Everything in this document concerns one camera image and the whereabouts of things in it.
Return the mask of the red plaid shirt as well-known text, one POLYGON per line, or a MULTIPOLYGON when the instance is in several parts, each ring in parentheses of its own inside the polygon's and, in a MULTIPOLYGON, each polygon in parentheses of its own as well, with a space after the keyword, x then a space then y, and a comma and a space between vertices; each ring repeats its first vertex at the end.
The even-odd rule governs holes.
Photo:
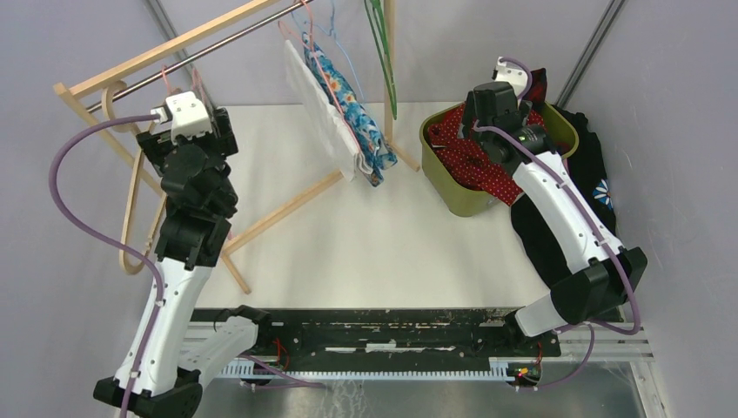
POLYGON ((539 68, 531 71, 531 85, 523 99, 530 101, 534 108, 541 107, 547 96, 547 69, 539 68))

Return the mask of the pink hanger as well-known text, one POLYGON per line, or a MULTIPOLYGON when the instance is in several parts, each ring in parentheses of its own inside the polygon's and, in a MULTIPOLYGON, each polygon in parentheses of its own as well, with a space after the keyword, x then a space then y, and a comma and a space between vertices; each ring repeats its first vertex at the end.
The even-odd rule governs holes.
POLYGON ((365 152, 373 154, 373 142, 365 134, 374 132, 376 125, 315 41, 313 15, 302 23, 296 17, 292 20, 300 33, 278 22, 285 39, 288 83, 308 111, 326 151, 353 171, 366 162, 365 152))
POLYGON ((168 67, 164 64, 161 65, 158 74, 161 76, 161 80, 164 83, 166 89, 165 97, 174 96, 179 93, 192 91, 195 96, 203 103, 208 111, 208 114, 213 117, 215 114, 215 105, 211 101, 211 96, 205 87, 205 83, 197 68, 188 73, 184 78, 184 82, 180 83, 175 81, 174 83, 169 80, 166 73, 168 67))

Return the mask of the white garment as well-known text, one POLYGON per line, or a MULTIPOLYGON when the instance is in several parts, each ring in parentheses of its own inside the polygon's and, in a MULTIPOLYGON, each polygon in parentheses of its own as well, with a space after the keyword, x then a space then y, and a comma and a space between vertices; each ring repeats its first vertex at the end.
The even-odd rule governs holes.
POLYGON ((287 82, 305 107, 318 141, 333 165, 349 181, 357 174, 369 179, 373 169, 366 162, 353 130, 329 102, 318 80, 289 40, 284 41, 283 54, 287 82))

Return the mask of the wooden hanger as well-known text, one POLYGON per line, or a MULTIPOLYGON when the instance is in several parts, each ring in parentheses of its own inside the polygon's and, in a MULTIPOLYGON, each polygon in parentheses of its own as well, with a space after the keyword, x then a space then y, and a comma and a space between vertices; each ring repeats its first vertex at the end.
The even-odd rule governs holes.
MULTIPOLYGON (((127 87, 127 83, 125 83, 122 80, 118 80, 103 89, 102 97, 101 97, 102 110, 103 110, 104 115, 109 120, 117 118, 114 112, 113 96, 116 93, 122 91, 126 87, 127 87)), ((131 231, 132 231, 132 227, 135 221, 135 214, 136 214, 137 205, 138 205, 138 194, 139 194, 140 184, 143 180, 143 174, 144 174, 144 154, 141 150, 138 150, 138 153, 134 156, 134 159, 133 159, 133 167, 131 169, 130 184, 129 184, 129 190, 128 190, 128 195, 127 195, 127 200, 126 200, 126 207, 124 210, 124 218, 123 218, 123 225, 122 225, 122 232, 121 232, 121 242, 124 245, 129 246, 129 247, 133 247, 133 245, 129 242, 129 238, 131 237, 131 231)), ((154 219, 149 228, 149 232, 147 233, 146 238, 144 239, 144 242, 143 242, 143 250, 141 251, 141 253, 144 256, 149 256, 151 254, 151 249, 153 248, 153 245, 154 245, 154 240, 157 235, 159 224, 164 215, 164 206, 165 206, 165 198, 162 197, 160 199, 158 209, 156 211, 154 219)), ((141 270, 144 268, 143 261, 138 260, 135 257, 132 257, 129 253, 127 253, 124 250, 118 251, 118 263, 121 269, 123 270, 123 272, 127 275, 136 275, 140 273, 141 270)))

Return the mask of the green hanger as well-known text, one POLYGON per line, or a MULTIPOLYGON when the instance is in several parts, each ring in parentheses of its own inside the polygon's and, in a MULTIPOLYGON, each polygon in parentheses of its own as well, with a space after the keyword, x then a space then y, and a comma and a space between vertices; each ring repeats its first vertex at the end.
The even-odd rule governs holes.
POLYGON ((363 1, 373 42, 378 53, 379 64, 385 81, 392 119, 397 118, 397 92, 391 57, 391 45, 386 14, 380 0, 363 1))

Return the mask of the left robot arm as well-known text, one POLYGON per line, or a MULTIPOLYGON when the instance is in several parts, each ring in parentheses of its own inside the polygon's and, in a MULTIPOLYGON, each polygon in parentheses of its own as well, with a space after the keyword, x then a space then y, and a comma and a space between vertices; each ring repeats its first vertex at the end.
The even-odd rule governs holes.
POLYGON ((131 351, 118 371, 96 383, 94 399, 139 417, 192 417, 204 391, 238 354, 267 352, 267 312, 241 306, 221 331, 181 354, 195 304, 231 230, 238 196, 226 160, 238 145, 228 111, 217 108, 202 132, 138 134, 165 193, 154 280, 131 351))

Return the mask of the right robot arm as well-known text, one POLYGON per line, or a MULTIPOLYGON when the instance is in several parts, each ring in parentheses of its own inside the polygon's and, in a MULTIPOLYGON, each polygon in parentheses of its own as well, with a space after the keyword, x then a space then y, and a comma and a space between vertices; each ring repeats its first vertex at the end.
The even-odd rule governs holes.
POLYGON ((567 173, 547 131, 525 125, 518 96, 508 82, 492 81, 467 93, 462 131, 486 158, 502 167, 531 199, 553 233, 570 271, 546 296, 513 313, 504 329, 505 349, 527 354, 538 336, 565 332, 601 313, 629 304, 629 328, 601 326, 624 335, 641 330, 641 307, 634 290, 647 267, 639 247, 627 248, 601 222, 567 173))

